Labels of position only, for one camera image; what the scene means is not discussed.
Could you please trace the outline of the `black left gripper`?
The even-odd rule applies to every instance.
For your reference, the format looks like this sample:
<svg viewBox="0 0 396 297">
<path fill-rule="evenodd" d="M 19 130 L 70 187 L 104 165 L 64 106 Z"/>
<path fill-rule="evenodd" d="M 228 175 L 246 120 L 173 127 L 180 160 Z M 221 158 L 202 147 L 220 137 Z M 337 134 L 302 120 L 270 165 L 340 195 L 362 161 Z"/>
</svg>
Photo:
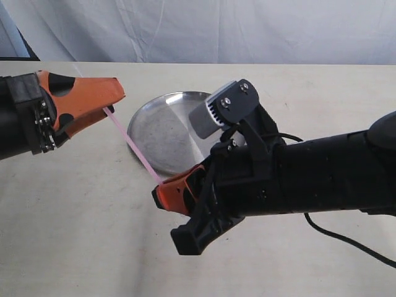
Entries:
<svg viewBox="0 0 396 297">
<path fill-rule="evenodd" d="M 48 71 L 1 77 L 1 159 L 61 147 L 105 119 L 103 108 L 124 97 L 115 77 L 69 77 Z"/>
</svg>

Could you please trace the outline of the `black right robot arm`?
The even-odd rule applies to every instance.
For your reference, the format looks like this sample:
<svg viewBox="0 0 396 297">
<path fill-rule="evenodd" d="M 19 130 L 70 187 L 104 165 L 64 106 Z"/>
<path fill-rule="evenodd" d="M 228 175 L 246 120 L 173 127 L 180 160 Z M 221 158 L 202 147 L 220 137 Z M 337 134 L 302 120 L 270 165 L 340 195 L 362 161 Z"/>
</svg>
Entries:
<svg viewBox="0 0 396 297">
<path fill-rule="evenodd" d="M 171 231 L 180 255 L 196 256 L 246 217 L 360 210 L 395 215 L 395 114 L 367 130 L 302 141 L 271 118 L 225 132 L 210 155 L 153 191 L 159 209 L 188 222 Z"/>
</svg>

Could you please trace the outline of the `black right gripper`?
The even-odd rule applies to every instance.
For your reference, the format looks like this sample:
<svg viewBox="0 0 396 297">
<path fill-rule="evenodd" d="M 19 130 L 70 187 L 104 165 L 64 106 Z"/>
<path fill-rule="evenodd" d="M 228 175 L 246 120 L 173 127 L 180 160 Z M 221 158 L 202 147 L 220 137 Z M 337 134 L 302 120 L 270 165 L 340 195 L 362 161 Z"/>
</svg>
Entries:
<svg viewBox="0 0 396 297">
<path fill-rule="evenodd" d="M 155 187 L 159 209 L 192 215 L 171 231 L 178 254 L 198 256 L 245 217 L 279 213 L 276 146 L 262 140 L 240 147 L 232 140 L 219 142 L 211 148 L 207 175 L 198 164 Z"/>
</svg>

